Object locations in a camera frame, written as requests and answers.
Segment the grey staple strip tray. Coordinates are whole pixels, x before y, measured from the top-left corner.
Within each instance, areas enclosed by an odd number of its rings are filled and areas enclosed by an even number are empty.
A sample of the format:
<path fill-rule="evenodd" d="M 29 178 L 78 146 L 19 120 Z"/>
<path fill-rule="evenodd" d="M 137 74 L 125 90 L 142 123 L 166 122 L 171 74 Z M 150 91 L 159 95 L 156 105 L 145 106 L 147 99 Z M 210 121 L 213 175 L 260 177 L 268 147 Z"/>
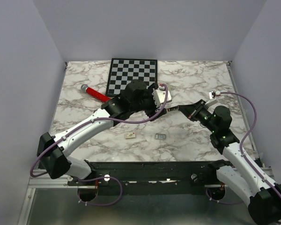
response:
<path fill-rule="evenodd" d="M 155 139 L 156 140 L 166 140 L 166 134 L 156 133 L 155 134 Z"/>

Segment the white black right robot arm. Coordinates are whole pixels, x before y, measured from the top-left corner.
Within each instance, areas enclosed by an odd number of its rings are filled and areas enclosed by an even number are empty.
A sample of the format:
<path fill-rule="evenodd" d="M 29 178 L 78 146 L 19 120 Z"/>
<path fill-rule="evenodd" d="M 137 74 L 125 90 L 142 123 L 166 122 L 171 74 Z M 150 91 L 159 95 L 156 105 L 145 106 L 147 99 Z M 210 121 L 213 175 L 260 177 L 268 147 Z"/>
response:
<path fill-rule="evenodd" d="M 268 225 L 281 221 L 281 184 L 269 177 L 241 149 L 239 139 L 230 129 L 232 117 L 229 108 L 217 106 L 208 111 L 205 101 L 179 105 L 179 111 L 191 121 L 198 121 L 210 132 L 210 141 L 232 165 L 216 165 L 207 170 L 210 183 L 227 185 L 247 206 L 253 221 Z"/>

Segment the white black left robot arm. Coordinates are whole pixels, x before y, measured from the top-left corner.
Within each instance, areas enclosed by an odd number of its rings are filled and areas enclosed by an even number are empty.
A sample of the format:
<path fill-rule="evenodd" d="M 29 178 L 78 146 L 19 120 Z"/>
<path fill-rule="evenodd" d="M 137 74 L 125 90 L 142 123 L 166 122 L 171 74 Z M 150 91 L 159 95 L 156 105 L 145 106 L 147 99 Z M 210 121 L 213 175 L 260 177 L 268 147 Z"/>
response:
<path fill-rule="evenodd" d="M 85 160 L 71 158 L 71 154 L 87 140 L 119 123 L 138 124 L 138 121 L 129 121 L 134 113 L 144 111 L 149 114 L 142 123 L 154 120 L 163 111 L 168 96 L 166 84 L 147 86 L 141 80 L 132 80 L 120 94 L 72 128 L 55 135 L 42 134 L 36 161 L 41 163 L 51 179 L 70 175 L 77 177 L 82 184 L 90 185 L 95 178 L 91 166 Z"/>

